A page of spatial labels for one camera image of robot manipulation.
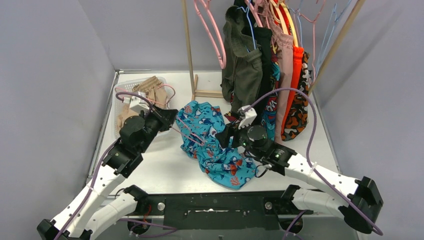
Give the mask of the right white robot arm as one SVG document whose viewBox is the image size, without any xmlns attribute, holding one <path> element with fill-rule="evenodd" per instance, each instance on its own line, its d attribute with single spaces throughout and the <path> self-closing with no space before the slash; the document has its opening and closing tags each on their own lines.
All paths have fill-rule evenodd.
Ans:
<svg viewBox="0 0 424 240">
<path fill-rule="evenodd" d="M 243 147 L 271 171 L 314 187 L 307 190 L 289 186 L 281 199 L 285 212 L 292 214 L 297 210 L 307 210 L 328 213 L 343 219 L 358 232 L 383 235 L 376 221 L 384 201 L 373 179 L 345 176 L 311 163 L 295 150 L 269 139 L 265 128 L 259 125 L 237 128 L 228 124 L 216 134 L 216 138 L 222 147 Z"/>
</svg>

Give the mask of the beige shorts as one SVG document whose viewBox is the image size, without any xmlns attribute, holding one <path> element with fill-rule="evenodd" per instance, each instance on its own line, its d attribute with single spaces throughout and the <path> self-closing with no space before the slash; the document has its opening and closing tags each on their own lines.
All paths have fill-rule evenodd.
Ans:
<svg viewBox="0 0 424 240">
<path fill-rule="evenodd" d="M 169 102 L 175 95 L 174 89 L 166 83 L 165 78 L 155 75 L 117 84 L 114 87 L 114 91 L 116 93 L 131 92 L 139 94 L 161 109 L 167 109 Z M 117 99 L 114 103 L 115 133 L 119 134 L 126 119 L 136 115 L 138 113 L 130 109 L 129 102 L 122 102 Z"/>
</svg>

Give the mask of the pink plastic hanger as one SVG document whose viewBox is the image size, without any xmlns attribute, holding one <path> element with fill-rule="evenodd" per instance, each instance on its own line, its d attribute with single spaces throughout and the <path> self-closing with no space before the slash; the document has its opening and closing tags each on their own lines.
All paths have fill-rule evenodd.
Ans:
<svg viewBox="0 0 424 240">
<path fill-rule="evenodd" d="M 193 0 L 195 12 L 210 39 L 216 54 L 220 68 L 223 70 L 227 64 L 227 55 L 224 47 L 223 37 L 217 22 L 210 10 L 210 0 Z"/>
</svg>

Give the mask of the olive green shorts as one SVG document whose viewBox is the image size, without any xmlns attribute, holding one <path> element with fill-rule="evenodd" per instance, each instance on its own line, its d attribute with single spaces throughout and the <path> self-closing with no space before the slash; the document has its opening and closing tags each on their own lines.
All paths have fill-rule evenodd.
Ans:
<svg viewBox="0 0 424 240">
<path fill-rule="evenodd" d="M 230 6 L 223 27 L 226 66 L 222 70 L 221 89 L 232 112 L 257 100 L 263 77 L 261 45 L 247 34 L 251 28 L 245 17 L 241 8 Z"/>
</svg>

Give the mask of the thin pink wire hanger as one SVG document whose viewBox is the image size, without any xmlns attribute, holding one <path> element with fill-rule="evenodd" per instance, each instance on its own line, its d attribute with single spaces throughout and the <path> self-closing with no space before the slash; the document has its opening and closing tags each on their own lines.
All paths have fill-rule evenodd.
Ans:
<svg viewBox="0 0 424 240">
<path fill-rule="evenodd" d="M 158 100 L 159 101 L 157 101 L 157 97 L 156 97 L 156 94 L 154 94 L 154 97 L 153 97 L 153 99 L 150 99 L 150 95 L 151 95 L 151 92 L 153 93 L 154 91 L 158 91 L 160 88 L 162 88 L 162 87 L 169 87 L 169 88 L 171 88 L 172 89 L 172 91 L 173 91 L 173 94 L 172 94 L 172 96 L 170 96 L 170 97 L 168 97 L 168 94 L 166 94 L 166 96 L 164 97 L 164 100 L 162 100 L 162 97 L 159 97 L 158 98 Z M 176 94 L 176 91 L 175 91 L 175 89 L 171 86 L 171 85 L 169 85 L 169 84 L 161 84 L 161 85 L 159 85 L 159 86 L 155 86 L 155 87 L 153 87 L 152 89 L 150 89 L 150 90 L 146 90 L 146 91 L 138 91 L 138 92 L 143 92 L 143 93 L 145 93 L 145 98 L 144 98 L 144 100 L 147 102 L 147 101 L 149 101 L 149 103 L 152 103 L 152 104 L 154 104 L 154 105 L 158 105 L 158 106 L 162 106 L 162 107 L 167 107 L 168 106 L 168 103 L 171 101 L 171 99 L 175 96 L 175 94 Z M 181 127 L 180 128 L 180 130 L 178 130 L 176 127 L 171 127 L 174 131 L 176 131 L 177 133 L 179 133 L 179 134 L 181 134 L 182 136 L 184 136 L 184 137 L 186 137 L 188 140 L 191 140 L 191 141 L 193 141 L 193 142 L 195 142 L 195 143 L 197 143 L 197 144 L 199 144 L 200 146 L 203 146 L 204 144 L 205 144 L 205 140 L 204 139 L 202 139 L 200 136 L 198 136 L 198 135 L 196 135 L 196 134 L 194 134 L 190 129 L 189 129 L 189 126 L 188 125 L 186 125 L 178 116 L 176 117 L 176 119 L 181 123 L 181 124 L 183 124 L 183 126 L 188 130 L 188 133 L 189 133 L 189 135 L 187 135 L 187 134 L 184 134 L 184 133 L 182 133 L 181 132 L 181 130 L 183 129 L 183 127 Z"/>
</svg>

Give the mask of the thin blue wire hanger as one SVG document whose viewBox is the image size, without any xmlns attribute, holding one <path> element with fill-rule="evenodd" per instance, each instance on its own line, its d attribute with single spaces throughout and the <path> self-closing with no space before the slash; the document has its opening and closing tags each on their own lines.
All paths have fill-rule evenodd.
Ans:
<svg viewBox="0 0 424 240">
<path fill-rule="evenodd" d="M 243 12 L 243 24 L 244 27 L 240 31 L 242 36 L 249 36 L 252 41 L 252 46 L 249 46 L 246 40 L 242 41 L 242 44 L 245 48 L 245 50 L 250 53 L 253 50 L 259 49 L 262 51 L 262 46 L 258 43 L 255 36 L 255 27 L 257 21 L 254 18 L 254 14 L 251 11 L 250 8 L 250 2 L 246 4 L 243 1 L 235 1 L 234 5 L 237 6 L 237 9 Z"/>
</svg>

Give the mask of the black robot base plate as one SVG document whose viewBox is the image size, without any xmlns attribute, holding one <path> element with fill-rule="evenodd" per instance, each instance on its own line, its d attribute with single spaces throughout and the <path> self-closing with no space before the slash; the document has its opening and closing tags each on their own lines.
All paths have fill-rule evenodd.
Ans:
<svg viewBox="0 0 424 240">
<path fill-rule="evenodd" d="M 279 230 L 301 211 L 283 190 L 152 194 L 131 217 L 158 218 L 178 230 Z"/>
</svg>

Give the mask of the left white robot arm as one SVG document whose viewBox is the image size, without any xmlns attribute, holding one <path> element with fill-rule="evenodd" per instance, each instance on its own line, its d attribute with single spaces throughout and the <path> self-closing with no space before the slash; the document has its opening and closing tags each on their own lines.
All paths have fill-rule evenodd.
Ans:
<svg viewBox="0 0 424 240">
<path fill-rule="evenodd" d="M 120 129 L 120 137 L 110 145 L 95 168 L 93 177 L 51 220 L 37 226 L 43 240 L 95 240 L 102 232 L 130 213 L 143 213 L 148 207 L 148 194 L 136 185 L 107 204 L 102 203 L 143 161 L 159 132 L 169 130 L 178 115 L 176 109 L 153 107 L 152 112 L 129 117 Z"/>
</svg>

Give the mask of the turquoise shark print shorts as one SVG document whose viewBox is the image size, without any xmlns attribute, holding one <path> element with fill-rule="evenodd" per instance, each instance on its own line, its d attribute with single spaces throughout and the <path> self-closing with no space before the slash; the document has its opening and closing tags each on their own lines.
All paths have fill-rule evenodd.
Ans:
<svg viewBox="0 0 424 240">
<path fill-rule="evenodd" d="M 180 148 L 214 183 L 239 190 L 255 177 L 253 159 L 237 148 L 222 147 L 216 138 L 225 129 L 219 106 L 190 101 L 178 111 L 176 125 L 183 141 Z"/>
</svg>

